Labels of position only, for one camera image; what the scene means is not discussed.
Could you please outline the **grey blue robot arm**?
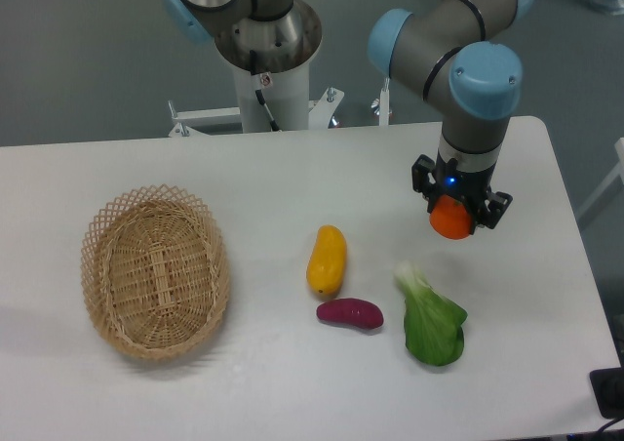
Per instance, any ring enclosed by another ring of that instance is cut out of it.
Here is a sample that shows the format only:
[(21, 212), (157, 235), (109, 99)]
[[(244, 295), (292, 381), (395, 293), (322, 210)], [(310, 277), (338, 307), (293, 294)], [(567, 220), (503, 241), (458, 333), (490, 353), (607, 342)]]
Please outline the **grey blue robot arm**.
[[(520, 19), (533, 0), (440, 0), (420, 17), (383, 14), (367, 45), (370, 62), (416, 93), (443, 117), (435, 158), (411, 169), (440, 235), (464, 239), (494, 228), (511, 204), (490, 180), (521, 95), (523, 67), (494, 37)], [(307, 90), (284, 79), (304, 69), (322, 41), (316, 13), (301, 0), (163, 0), (192, 41), (211, 40), (243, 82), (238, 105), (248, 132), (310, 127)]]

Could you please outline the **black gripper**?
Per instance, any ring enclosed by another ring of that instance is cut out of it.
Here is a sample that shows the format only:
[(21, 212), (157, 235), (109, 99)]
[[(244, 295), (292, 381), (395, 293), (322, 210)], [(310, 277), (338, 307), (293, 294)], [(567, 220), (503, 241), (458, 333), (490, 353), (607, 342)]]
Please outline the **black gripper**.
[(513, 196), (492, 191), (490, 182), (497, 153), (468, 154), (438, 150), (436, 164), (421, 154), (411, 167), (412, 189), (422, 195), (430, 214), (443, 197), (464, 206), (472, 218), (471, 233), (478, 228), (495, 229)]

